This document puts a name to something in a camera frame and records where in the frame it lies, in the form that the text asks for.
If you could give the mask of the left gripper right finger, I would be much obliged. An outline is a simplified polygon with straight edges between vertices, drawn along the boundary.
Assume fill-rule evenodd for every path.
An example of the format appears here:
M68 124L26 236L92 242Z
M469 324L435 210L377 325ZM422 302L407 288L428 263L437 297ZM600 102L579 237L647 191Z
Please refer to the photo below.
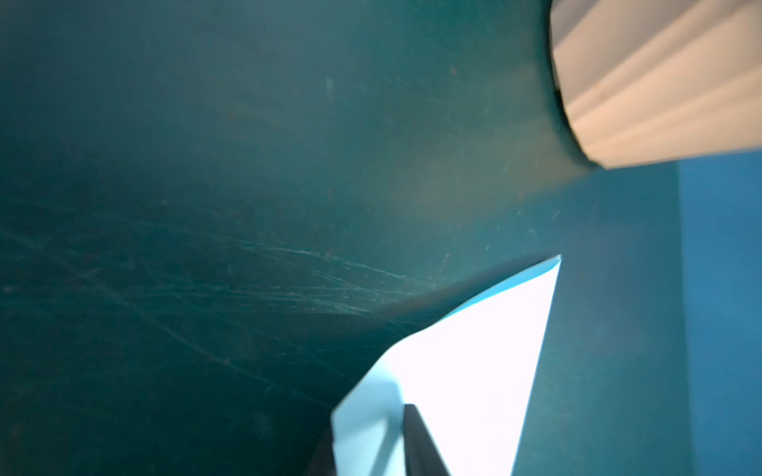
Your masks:
M450 476L418 408L404 406L403 440L407 476Z

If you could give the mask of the light blue square paper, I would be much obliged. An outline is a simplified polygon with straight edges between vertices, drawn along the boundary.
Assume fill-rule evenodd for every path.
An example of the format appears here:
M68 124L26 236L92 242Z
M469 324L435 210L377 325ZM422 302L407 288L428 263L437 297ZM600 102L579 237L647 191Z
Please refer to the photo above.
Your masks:
M331 414L337 473L406 475L412 404L450 475L510 474L561 263L498 283L384 352Z

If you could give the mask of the terracotta flower pot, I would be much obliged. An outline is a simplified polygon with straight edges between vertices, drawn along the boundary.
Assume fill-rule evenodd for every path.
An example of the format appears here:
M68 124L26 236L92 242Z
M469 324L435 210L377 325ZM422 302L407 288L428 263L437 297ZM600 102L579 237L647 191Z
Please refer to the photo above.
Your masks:
M607 169L761 145L757 1L556 1L557 88L583 154Z

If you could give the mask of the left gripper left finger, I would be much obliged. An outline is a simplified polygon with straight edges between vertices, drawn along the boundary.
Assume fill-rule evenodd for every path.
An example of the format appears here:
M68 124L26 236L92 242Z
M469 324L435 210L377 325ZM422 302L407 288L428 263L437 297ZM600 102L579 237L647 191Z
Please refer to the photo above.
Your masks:
M335 454L333 453L333 430L326 428L311 457L307 468L307 476L335 476Z

